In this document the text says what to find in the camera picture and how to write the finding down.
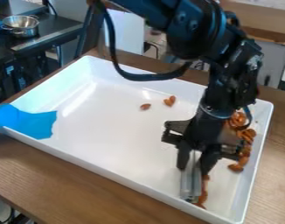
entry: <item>screw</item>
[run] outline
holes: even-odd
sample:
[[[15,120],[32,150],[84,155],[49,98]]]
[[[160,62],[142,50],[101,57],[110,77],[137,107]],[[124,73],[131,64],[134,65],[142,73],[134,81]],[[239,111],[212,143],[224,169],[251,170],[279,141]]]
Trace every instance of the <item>screw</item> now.
[[[178,14],[177,14],[177,22],[182,24],[186,19],[186,13],[183,12],[183,11],[180,11]]]
[[[212,107],[210,107],[210,106],[207,106],[206,109],[207,109],[208,111],[212,111]]]
[[[189,25],[188,25],[188,29],[192,32],[195,29],[198,28],[198,22],[196,20],[192,20]]]

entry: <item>robotic arm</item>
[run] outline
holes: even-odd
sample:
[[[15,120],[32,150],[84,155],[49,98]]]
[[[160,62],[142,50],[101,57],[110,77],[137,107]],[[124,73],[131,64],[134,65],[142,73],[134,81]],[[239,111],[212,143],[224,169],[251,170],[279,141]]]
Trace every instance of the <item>robotic arm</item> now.
[[[208,87],[197,114],[189,121],[165,123],[162,141],[178,148],[177,168],[184,170],[191,150],[201,151],[200,171],[206,175],[220,158],[239,159],[244,142],[227,142],[224,124],[237,109],[255,103],[257,75],[261,68],[261,48],[240,29],[232,12],[223,11],[213,0],[112,0],[115,4],[146,19],[147,23],[167,34],[174,55],[183,60],[200,59],[211,65]],[[117,72],[133,81],[160,81],[181,76],[191,65],[186,62],[167,74],[137,75],[123,71],[115,55],[115,29],[103,3],[110,52]]]

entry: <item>white tray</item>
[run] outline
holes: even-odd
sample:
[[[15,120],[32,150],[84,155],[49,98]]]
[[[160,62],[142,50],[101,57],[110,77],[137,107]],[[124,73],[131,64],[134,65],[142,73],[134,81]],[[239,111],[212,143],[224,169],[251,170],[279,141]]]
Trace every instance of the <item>white tray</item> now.
[[[143,71],[123,66],[133,73]],[[133,82],[111,62],[86,56],[15,100],[27,112],[58,110],[49,139],[35,140],[12,129],[7,135],[82,166],[138,192],[211,223],[243,222],[273,105],[258,100],[251,107],[258,132],[245,170],[227,169],[222,159],[211,171],[203,210],[179,198],[177,150],[160,141],[167,120],[192,118],[205,87],[182,81]],[[172,108],[163,99],[175,95]],[[144,103],[151,109],[140,111]]]

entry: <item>stainless steel bowl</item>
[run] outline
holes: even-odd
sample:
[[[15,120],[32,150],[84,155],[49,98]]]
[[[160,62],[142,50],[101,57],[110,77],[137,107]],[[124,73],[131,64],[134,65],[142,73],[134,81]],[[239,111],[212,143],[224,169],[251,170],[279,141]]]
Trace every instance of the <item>stainless steel bowl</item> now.
[[[16,38],[32,38],[38,35],[36,16],[10,16],[3,19],[2,28]]]

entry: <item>almond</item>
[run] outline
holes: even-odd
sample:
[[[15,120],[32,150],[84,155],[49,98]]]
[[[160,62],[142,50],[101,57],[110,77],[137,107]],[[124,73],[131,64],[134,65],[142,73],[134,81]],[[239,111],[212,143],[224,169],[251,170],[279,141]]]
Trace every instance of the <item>almond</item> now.
[[[145,104],[143,104],[142,106],[141,106],[141,110],[147,110],[147,109],[149,109],[150,108],[150,104],[149,103],[145,103]]]
[[[238,164],[240,166],[245,166],[248,163],[249,158],[248,157],[241,157]]]
[[[171,101],[172,104],[174,104],[175,101],[176,101],[176,96],[175,96],[175,95],[172,95],[172,96],[170,97],[170,101]]]
[[[239,164],[230,164],[227,167],[233,172],[243,172],[243,167]]]
[[[172,107],[173,103],[172,101],[170,101],[170,99],[164,99],[163,101],[165,103],[166,106]]]

